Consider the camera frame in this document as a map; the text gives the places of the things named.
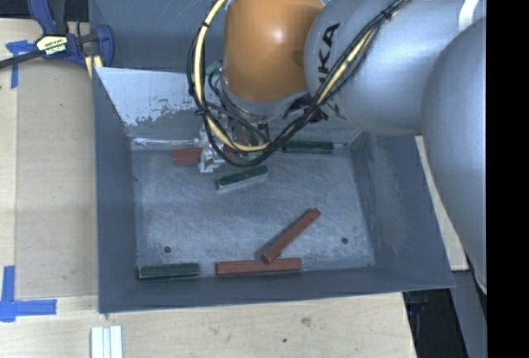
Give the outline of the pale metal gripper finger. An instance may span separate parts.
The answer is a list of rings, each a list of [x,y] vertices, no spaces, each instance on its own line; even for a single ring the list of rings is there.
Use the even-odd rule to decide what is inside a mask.
[[[203,150],[215,150],[215,142],[210,140],[210,133],[201,127],[198,133],[198,146]]]
[[[216,155],[201,155],[199,171],[202,174],[209,174],[223,166],[225,163],[226,161],[222,157]]]

